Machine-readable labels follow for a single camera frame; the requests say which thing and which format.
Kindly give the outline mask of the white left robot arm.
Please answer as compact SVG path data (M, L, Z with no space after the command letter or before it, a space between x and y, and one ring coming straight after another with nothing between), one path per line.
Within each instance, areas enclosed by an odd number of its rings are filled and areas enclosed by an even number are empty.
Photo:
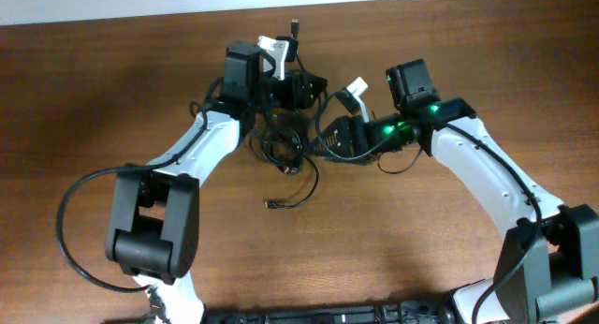
M325 78L303 67L286 70L296 58L287 37L229 44L223 76L202 103L190 105L193 125L146 165L117 169L106 255L148 298L142 322L202 320L204 305L190 273L199 240L199 190L252 132L258 114L270 122L273 110L306 110L325 93Z

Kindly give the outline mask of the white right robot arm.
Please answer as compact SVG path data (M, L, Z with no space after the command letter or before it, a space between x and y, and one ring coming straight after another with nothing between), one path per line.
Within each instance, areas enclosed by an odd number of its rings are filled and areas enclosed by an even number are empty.
M489 216L502 250L494 275L458 287L434 310L445 323L548 323L598 301L598 215L569 206L526 174L462 98L443 100L423 60L386 72L395 112L374 118L356 80L335 94L346 115L318 126L314 155L366 164L405 146L450 170Z

